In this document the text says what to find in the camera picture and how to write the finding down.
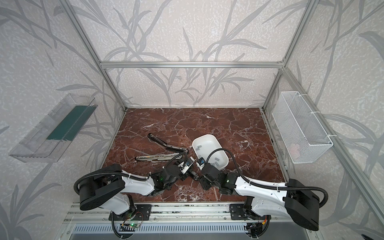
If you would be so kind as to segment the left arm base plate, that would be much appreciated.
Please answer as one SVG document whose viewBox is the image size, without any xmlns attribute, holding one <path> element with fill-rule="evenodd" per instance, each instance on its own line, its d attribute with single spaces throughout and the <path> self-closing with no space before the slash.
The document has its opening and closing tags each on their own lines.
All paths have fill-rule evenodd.
<svg viewBox="0 0 384 240">
<path fill-rule="evenodd" d="M 128 210 L 121 215 L 110 214 L 109 220 L 111 221 L 148 221 L 150 219 L 152 205 L 138 204 L 135 210 Z"/>
</svg>

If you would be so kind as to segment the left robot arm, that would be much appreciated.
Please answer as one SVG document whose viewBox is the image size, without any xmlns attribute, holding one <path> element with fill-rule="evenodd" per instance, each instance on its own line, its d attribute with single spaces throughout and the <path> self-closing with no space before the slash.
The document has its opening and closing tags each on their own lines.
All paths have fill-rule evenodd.
<svg viewBox="0 0 384 240">
<path fill-rule="evenodd" d="M 127 173 L 120 165 L 113 164 L 79 178 L 74 190 L 80 197 L 80 210 L 102 208 L 121 215 L 136 210 L 129 194 L 160 195 L 182 179 L 187 169 L 183 164 L 169 165 L 144 177 Z"/>
</svg>

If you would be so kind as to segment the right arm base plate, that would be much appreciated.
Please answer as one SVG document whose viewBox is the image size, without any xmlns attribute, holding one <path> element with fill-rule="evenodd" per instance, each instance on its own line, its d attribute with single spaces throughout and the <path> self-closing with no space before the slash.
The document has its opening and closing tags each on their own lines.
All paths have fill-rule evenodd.
<svg viewBox="0 0 384 240">
<path fill-rule="evenodd" d="M 260 216 L 252 211 L 250 204 L 230 204 L 229 211 L 231 214 L 231 220 L 270 220 L 268 215 Z"/>
</svg>

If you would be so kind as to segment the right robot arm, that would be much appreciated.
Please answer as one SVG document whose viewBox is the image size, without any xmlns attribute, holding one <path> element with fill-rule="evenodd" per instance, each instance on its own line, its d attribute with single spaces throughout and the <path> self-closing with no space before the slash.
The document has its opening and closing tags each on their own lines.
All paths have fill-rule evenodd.
<svg viewBox="0 0 384 240">
<path fill-rule="evenodd" d="M 225 173 L 211 164 L 200 166 L 201 185 L 205 190 L 218 188 L 222 195 L 246 197 L 243 215 L 248 219 L 265 216 L 290 217 L 302 228 L 318 231 L 320 208 L 328 194 L 318 187 L 306 187 L 295 179 L 271 183 Z"/>
</svg>

